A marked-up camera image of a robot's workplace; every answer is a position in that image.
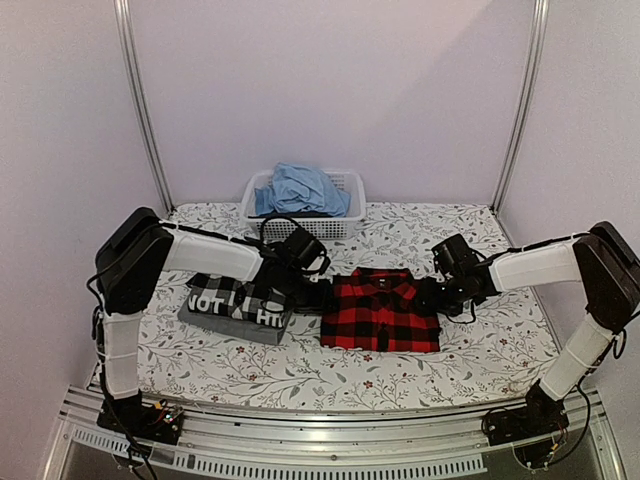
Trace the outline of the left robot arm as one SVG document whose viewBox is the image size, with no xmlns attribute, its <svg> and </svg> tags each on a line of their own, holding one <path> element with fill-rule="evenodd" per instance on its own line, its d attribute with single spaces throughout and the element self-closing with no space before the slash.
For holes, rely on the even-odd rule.
<svg viewBox="0 0 640 480">
<path fill-rule="evenodd" d="M 148 426 L 139 393 L 138 336 L 144 311 L 164 272 L 226 276 L 272 287 L 301 311 L 317 312 L 329 289 L 313 276 L 330 265 L 326 247 L 301 225 L 283 241 L 234 238 L 163 221 L 147 207 L 136 209 L 95 256 L 86 287 L 96 298 L 92 337 L 101 364 L 101 385 L 111 419 L 128 434 Z"/>
</svg>

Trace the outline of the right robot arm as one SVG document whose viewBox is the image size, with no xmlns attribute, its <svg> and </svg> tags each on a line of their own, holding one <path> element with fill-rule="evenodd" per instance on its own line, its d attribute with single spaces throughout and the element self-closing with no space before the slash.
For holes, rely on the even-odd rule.
<svg viewBox="0 0 640 480">
<path fill-rule="evenodd" d="M 527 436 L 554 422 L 554 404 L 598 368 L 639 316 L 639 257 L 608 221 L 488 257 L 456 234 L 433 247 L 432 256 L 436 275 L 420 281 L 414 300 L 427 313 L 456 317 L 489 298 L 530 288 L 554 322 L 573 314 L 568 326 L 554 325 L 565 336 L 562 349 L 518 412 L 517 427 Z"/>
</svg>

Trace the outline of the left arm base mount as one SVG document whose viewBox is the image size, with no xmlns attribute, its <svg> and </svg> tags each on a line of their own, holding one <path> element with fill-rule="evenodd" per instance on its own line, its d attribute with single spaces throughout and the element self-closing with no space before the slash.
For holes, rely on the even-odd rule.
<svg viewBox="0 0 640 480">
<path fill-rule="evenodd" d="M 169 405 L 162 399 L 153 405 L 145 405 L 142 393 L 123 399 L 115 399 L 108 391 L 106 381 L 100 378 L 103 394 L 97 425 L 103 429 L 134 438 L 177 445 L 182 433 L 184 409 Z"/>
</svg>

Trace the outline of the red black plaid shirt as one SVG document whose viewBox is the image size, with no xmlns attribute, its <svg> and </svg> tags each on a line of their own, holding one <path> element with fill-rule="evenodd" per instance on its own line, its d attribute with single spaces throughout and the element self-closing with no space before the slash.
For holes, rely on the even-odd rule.
<svg viewBox="0 0 640 480">
<path fill-rule="evenodd" d="M 358 267 L 332 280 L 332 303 L 321 320 L 320 345 L 344 350 L 436 353 L 440 323 L 421 310 L 421 281 L 408 269 Z"/>
</svg>

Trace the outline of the grey shirt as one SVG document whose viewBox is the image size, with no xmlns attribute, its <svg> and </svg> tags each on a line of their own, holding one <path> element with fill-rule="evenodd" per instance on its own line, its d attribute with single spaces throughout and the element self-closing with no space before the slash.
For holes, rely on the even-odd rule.
<svg viewBox="0 0 640 480">
<path fill-rule="evenodd" d="M 267 345 L 279 345 L 284 338 L 288 320 L 285 320 L 283 327 L 276 328 L 220 315 L 195 313 L 189 310 L 189 302 L 194 297 L 194 294 L 190 294 L 178 311 L 177 317 L 183 323 L 235 339 Z"/>
</svg>

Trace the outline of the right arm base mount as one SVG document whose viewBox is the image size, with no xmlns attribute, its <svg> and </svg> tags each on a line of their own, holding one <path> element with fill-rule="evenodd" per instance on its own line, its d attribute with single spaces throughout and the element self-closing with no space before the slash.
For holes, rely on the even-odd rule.
<svg viewBox="0 0 640 480">
<path fill-rule="evenodd" d="M 481 431 L 491 446 L 524 441 L 514 455 L 524 467 L 536 470 L 548 467 L 566 444 L 568 416 L 564 402 L 527 398 L 514 409 L 490 409 L 482 418 Z"/>
</svg>

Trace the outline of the black white plaid shirt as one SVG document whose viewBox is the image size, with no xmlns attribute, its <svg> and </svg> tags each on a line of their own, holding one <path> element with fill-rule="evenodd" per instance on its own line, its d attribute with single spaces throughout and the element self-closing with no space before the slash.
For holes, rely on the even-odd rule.
<svg viewBox="0 0 640 480">
<path fill-rule="evenodd" d="M 194 275 L 186 285 L 190 288 L 187 309 L 191 313 L 273 328 L 283 328 L 293 313 L 293 304 L 273 287 L 204 274 Z"/>
</svg>

